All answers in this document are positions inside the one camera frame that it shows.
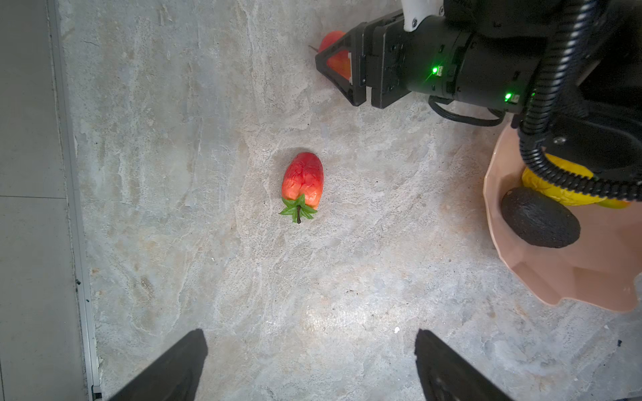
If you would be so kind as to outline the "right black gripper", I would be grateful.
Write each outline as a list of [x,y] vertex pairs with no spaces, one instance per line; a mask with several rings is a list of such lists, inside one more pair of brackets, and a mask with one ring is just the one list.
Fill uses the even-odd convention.
[[315,56],[317,70],[354,106],[365,102],[366,86],[378,109],[411,92],[454,100],[473,32],[438,16],[413,32],[404,30],[404,22],[398,11],[348,33],[327,33]]

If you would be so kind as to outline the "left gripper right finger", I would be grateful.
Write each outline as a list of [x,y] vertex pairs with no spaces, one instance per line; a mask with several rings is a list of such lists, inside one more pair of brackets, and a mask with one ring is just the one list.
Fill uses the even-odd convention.
[[426,400],[512,400],[430,330],[418,331],[415,355]]

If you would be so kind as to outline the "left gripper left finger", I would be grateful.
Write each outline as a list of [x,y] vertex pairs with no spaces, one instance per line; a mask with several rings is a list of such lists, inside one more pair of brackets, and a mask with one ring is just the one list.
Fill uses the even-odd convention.
[[187,333],[110,400],[193,401],[208,354],[202,329]]

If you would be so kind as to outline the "red fake strawberry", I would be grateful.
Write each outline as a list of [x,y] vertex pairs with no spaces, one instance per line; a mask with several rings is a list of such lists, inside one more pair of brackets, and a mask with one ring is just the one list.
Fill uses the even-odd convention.
[[299,153],[289,164],[281,188],[284,209],[282,216],[291,216],[293,223],[313,220],[324,191],[324,167],[316,154]]

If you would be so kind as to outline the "dark fake avocado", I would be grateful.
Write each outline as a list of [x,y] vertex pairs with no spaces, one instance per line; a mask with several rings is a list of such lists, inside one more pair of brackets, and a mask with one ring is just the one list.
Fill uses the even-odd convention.
[[574,244],[580,237],[581,226],[575,215],[531,188],[509,190],[500,207],[506,224],[529,245],[559,249]]

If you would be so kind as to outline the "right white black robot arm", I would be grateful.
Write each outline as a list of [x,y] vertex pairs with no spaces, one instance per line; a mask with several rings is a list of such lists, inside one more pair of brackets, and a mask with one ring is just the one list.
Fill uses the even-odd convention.
[[441,117],[513,117],[536,176],[610,199],[641,198],[638,1],[426,1],[361,23],[317,53],[351,105],[424,94]]

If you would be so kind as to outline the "pink scalloped fruit bowl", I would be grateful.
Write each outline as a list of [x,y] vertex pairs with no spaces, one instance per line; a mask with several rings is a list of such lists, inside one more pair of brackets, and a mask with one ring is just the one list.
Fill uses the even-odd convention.
[[565,206],[525,187],[518,132],[498,137],[483,184],[498,257],[541,301],[586,302],[614,312],[638,304],[641,205]]

